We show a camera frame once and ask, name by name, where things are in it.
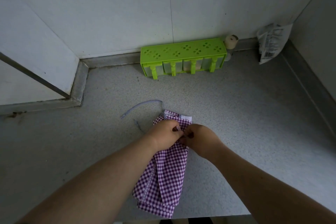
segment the countertop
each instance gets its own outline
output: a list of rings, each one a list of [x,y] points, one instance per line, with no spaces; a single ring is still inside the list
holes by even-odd
[[[165,108],[210,127],[247,161],[336,212],[336,144],[281,56],[259,65],[255,51],[235,53],[222,69],[143,75],[139,64],[92,69],[82,107],[0,117],[0,223],[13,223],[99,159],[141,136]],[[189,151],[173,218],[249,212],[220,172]],[[117,220],[157,219],[131,196]]]

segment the purple checkered apron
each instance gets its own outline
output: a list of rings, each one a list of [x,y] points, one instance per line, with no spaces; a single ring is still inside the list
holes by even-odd
[[[154,120],[153,124],[162,120],[177,120],[182,131],[191,124],[191,117],[168,110]],[[174,208],[179,204],[187,156],[188,147],[179,142],[153,156],[133,189],[139,209],[172,218]]]

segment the green plastic box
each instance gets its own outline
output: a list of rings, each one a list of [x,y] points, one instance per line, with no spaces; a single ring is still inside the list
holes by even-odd
[[[219,38],[163,44],[141,48],[140,64],[145,76],[157,79],[158,75],[176,73],[194,74],[196,71],[223,66],[226,57],[224,43]]]

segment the person's left hand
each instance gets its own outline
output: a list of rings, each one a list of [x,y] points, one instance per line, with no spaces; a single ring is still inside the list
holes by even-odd
[[[177,130],[179,123],[176,120],[162,120],[155,124],[143,137],[153,143],[155,152],[166,150],[181,136],[183,131]]]

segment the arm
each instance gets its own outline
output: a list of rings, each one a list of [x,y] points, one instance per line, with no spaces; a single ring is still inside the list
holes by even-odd
[[[226,147],[209,128],[192,124],[180,141],[213,163],[260,223],[336,223],[336,214]]]
[[[153,155],[183,135],[175,120],[154,125],[141,139],[89,167],[18,223],[113,223]]]

